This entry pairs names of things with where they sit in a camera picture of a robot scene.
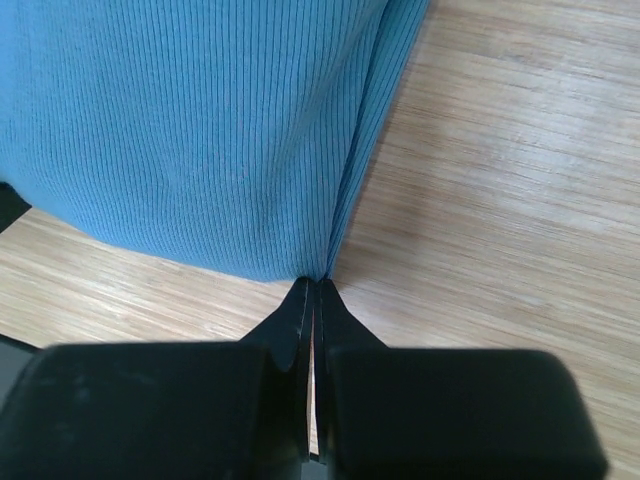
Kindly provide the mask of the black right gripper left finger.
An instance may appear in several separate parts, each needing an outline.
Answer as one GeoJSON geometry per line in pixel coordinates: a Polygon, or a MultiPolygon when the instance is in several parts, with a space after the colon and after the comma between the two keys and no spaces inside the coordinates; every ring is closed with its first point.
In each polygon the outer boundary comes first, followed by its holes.
{"type": "Polygon", "coordinates": [[[237,341],[59,344],[1,410],[5,479],[297,479],[311,283],[237,341]]]}

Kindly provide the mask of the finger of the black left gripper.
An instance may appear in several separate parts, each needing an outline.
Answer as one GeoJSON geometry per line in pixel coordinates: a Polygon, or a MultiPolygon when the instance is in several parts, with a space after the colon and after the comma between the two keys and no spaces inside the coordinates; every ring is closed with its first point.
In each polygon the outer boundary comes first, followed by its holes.
{"type": "Polygon", "coordinates": [[[30,209],[31,205],[9,184],[0,184],[0,232],[4,232],[30,209]]]}

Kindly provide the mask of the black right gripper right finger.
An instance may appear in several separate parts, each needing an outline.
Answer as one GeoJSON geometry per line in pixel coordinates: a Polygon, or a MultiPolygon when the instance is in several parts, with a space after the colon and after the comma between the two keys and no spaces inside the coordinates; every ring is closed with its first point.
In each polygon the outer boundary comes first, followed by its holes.
{"type": "Polygon", "coordinates": [[[333,479],[602,479],[577,383],[530,349],[390,347],[317,285],[319,458],[333,479]]]}

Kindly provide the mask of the blue tank top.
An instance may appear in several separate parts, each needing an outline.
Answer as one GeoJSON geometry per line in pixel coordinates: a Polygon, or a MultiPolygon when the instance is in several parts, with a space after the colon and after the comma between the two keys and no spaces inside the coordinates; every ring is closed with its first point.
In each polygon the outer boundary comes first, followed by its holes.
{"type": "Polygon", "coordinates": [[[332,272],[423,1],[5,1],[1,179],[127,250],[332,272]]]}

